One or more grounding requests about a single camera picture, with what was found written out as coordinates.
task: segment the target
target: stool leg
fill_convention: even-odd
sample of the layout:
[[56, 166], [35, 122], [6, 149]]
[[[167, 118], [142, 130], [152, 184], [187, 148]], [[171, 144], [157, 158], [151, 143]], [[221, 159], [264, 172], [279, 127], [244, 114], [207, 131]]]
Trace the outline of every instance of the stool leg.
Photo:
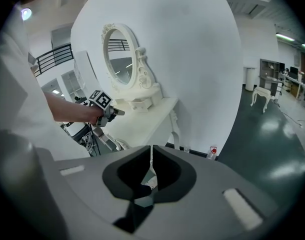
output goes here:
[[265, 105], [264, 105], [264, 107], [263, 107], [263, 110], [262, 110], [262, 113], [265, 113], [265, 110], [267, 109], [267, 105], [268, 105], [268, 102], [270, 101], [270, 97], [266, 97], [266, 103], [265, 103]]
[[250, 104], [251, 107], [252, 107], [252, 106], [254, 105], [254, 103], [256, 102], [256, 101], [255, 101], [255, 94], [256, 94], [255, 91], [253, 91], [253, 92], [252, 92], [252, 103]]

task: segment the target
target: white chair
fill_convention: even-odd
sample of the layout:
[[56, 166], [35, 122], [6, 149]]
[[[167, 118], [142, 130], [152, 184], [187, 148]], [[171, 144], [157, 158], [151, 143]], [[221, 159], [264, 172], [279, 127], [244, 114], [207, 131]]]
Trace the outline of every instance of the white chair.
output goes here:
[[252, 107], [255, 103], [256, 103], [256, 100], [257, 100], [257, 95], [260, 95], [262, 97], [265, 97], [266, 98], [266, 103], [263, 107], [263, 110], [262, 112], [265, 113], [265, 110], [267, 109], [267, 105], [268, 105], [268, 102], [271, 100], [272, 96], [271, 96], [271, 91], [270, 90], [267, 90], [265, 88], [262, 88], [262, 87], [256, 87], [254, 89], [254, 91], [252, 92], [252, 103], [250, 104], [250, 106]]

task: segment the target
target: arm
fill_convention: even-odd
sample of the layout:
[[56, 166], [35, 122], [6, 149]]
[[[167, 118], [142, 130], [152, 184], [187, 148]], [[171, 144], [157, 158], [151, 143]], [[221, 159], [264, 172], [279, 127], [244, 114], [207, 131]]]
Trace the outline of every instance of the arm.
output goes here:
[[95, 125], [104, 113], [97, 106], [84, 106], [44, 92], [53, 119], [57, 122], [90, 122]]

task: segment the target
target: oval mirror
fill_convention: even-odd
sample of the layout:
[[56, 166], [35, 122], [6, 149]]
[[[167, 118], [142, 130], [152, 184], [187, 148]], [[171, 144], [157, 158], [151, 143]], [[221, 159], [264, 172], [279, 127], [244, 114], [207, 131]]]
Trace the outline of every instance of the oval mirror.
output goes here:
[[115, 77], [122, 84], [128, 84], [132, 78], [133, 61], [129, 43], [119, 30], [112, 32], [107, 49]]

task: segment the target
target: black railing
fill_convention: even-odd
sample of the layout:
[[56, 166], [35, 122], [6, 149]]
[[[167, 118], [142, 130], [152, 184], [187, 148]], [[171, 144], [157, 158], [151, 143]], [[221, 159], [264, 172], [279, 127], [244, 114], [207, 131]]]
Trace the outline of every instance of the black railing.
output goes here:
[[115, 52], [115, 51], [130, 51], [127, 40], [109, 39], [108, 52]]
[[45, 54], [37, 57], [39, 69], [34, 73], [34, 75], [38, 77], [47, 70], [50, 70], [51, 68], [66, 61], [70, 61], [73, 58], [74, 55], [70, 43], [48, 51]]

